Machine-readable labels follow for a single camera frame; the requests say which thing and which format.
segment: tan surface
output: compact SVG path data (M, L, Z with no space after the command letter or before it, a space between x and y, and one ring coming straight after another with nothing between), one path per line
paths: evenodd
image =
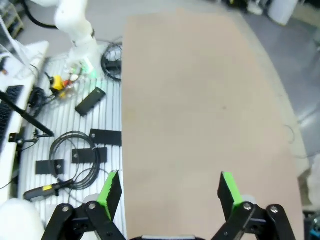
M210 239L224 223L220 172L230 171L261 207L283 205L303 239L298 181L276 100L233 21L182 11L130 17L123 44L128 237Z

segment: white cylinder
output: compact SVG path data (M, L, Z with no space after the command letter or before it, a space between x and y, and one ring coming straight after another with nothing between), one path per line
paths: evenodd
M268 11L269 17L280 25L287 25L294 13L298 0L273 0Z

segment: slotted metal surface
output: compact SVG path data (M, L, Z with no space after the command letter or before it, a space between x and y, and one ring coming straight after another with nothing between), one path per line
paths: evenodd
M44 70L50 75L61 75L66 61L67 55L63 54L55 58L47 60ZM46 76L43 76L38 83L38 87L46 91L46 95L51 94L49 87L50 82ZM87 116L81 117L76 111L75 107L82 102L95 87L99 87L106 92L106 96L98 103ZM45 106L39 117L37 118L41 123L51 129L55 137L41 138L39 142L22 152L20 165L20 180L18 186L18 197L23 198L23 194L31 189L41 186L56 183L56 179L51 175L36 175L36 161L45 161L49 159L49 150L54 142L62 134L69 131L80 131L86 135L90 134L91 129L100 130L114 130L122 131L122 116L121 116L121 83L114 82L111 79L91 79L83 84L80 84L77 89L77 95L64 102L55 102ZM31 139L35 128L31 124L26 125L25 138ZM89 148L90 146L83 140L73 139L73 144L78 149ZM123 189L123 165L122 165L122 147L111 145L98 145L98 148L107 147L107 163L102 163L100 168L110 172L112 170L119 170L121 185ZM85 169L90 168L92 164L72 164L72 149L74 146L66 141L63 143L55 158L64 159L64 175L62 179L68 180L77 172L78 174ZM75 208L81 205L85 197L100 193L104 183L107 180L108 174L100 171L98 179L95 183L84 190L73 190L72 197L69 197L66 191L60 191L60 196L53 196L46 200L35 202L34 205L39 211L41 219L48 223L50 217L57 205L62 203L70 203ZM84 172L77 181L80 181L89 172ZM122 195L120 204L118 206L116 216L114 219L116 226L126 236L125 224L125 205L124 197Z

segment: gray floor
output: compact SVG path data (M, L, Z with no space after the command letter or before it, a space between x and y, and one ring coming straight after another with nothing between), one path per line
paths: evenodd
M314 155L320 150L320 53L313 40L317 29L293 18L286 27L266 16L244 18L269 54L300 124L306 152Z
M123 35L127 17L174 11L176 8L212 13L221 12L224 7L214 0L90 0L86 16L97 39L113 40ZM30 9L39 21L53 23L53 7L44 8L31 3ZM300 122L307 154L314 154L320 150L320 54L313 41L316 28L295 19L281 27L266 16L245 15L244 18L278 71ZM24 24L26 31L18 36L22 44L47 40L50 43L49 56L70 49L71 43L65 33L37 27L27 18Z

